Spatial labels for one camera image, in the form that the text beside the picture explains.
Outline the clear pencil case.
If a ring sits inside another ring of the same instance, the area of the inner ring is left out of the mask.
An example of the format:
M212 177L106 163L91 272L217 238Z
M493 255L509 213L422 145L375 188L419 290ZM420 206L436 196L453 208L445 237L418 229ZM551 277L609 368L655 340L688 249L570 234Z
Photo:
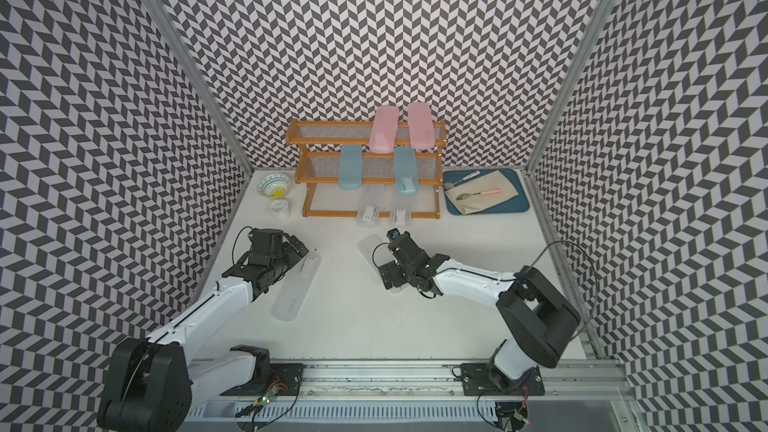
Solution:
M414 207L412 195L402 195L395 192L389 206L389 220L393 228L407 228L411 222Z
M376 234L364 237L358 243L358 250L368 264L369 276L381 289L392 295L398 295L406 291L406 285L394 286L386 284L379 272L379 266L395 265L395 259L387 248L386 243Z
M368 184L361 188L357 211L357 225L365 228L377 227L383 207L385 186Z
M286 273L270 311L274 319L285 323L291 323L297 319L320 268L321 261L322 257L318 252L309 252Z

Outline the teal pencil case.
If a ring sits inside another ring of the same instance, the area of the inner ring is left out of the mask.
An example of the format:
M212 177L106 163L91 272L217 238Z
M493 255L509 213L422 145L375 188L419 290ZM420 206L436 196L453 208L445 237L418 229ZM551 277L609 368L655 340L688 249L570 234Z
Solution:
M410 196L419 192L417 156L410 146L394 149L395 186L399 195Z
M338 185L341 190L356 190L362 186L363 149L359 144L341 147L338 168Z

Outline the pink pencil case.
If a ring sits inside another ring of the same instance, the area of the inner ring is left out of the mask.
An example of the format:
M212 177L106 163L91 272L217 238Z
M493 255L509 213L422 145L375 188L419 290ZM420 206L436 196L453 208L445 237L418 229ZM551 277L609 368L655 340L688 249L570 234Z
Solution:
M431 109L424 102L411 103L407 108L410 146L414 150L429 150L436 145Z
M399 109L395 106L381 106L374 116L368 147L372 153L392 153L399 128Z

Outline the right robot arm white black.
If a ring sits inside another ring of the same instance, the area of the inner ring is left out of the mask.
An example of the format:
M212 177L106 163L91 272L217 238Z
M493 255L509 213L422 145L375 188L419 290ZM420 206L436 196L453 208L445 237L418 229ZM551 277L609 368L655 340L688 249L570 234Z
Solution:
M378 268L387 289L410 285L428 299L455 296L495 309L511 337L486 365L493 390L513 394L533 378L537 368L558 365L577 335L581 316L564 295L534 266L518 272L471 267L445 254L429 255L409 232L387 232L393 260Z

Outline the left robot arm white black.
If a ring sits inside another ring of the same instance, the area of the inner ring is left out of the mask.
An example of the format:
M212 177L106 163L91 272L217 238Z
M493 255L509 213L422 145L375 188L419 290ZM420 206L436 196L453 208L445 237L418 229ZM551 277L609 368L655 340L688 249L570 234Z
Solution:
M277 229L248 231L249 249L213 289L143 339L114 350L104 379L97 424L110 431L176 431L189 412L229 392L253 394L258 412L281 392L297 390L301 374L282 378L267 349L238 345L216 359L197 352L240 310L278 282L312 280L321 257Z

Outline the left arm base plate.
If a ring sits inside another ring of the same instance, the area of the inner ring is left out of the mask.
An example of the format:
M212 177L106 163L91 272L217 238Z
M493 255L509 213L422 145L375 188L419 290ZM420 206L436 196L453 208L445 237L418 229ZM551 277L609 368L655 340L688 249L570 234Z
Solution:
M221 393L221 396L252 396L263 395L274 382L281 384L279 397L296 396L303 382L305 365L300 362L272 364L269 372L252 378L249 382L233 387Z

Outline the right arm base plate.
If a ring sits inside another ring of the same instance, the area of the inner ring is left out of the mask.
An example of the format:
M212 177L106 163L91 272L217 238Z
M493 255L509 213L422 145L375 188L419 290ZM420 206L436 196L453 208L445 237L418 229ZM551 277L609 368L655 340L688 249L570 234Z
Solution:
M458 380L465 396L544 396L543 378L533 367L518 378L510 379L489 363L465 362L458 366Z

